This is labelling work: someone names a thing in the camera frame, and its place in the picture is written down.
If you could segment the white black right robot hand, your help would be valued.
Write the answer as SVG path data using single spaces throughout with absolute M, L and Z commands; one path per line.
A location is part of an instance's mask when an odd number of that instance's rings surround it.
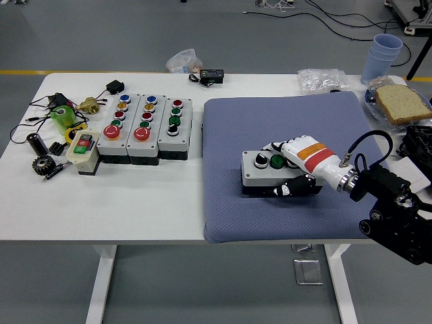
M 277 151 L 285 160 L 304 173 L 274 188 L 276 196 L 306 196 L 320 191 L 317 180 L 325 180 L 338 192 L 351 192 L 356 172 L 347 160 L 341 160 L 332 150 L 313 137 L 303 135 L 286 142 L 272 142 L 263 148 Z

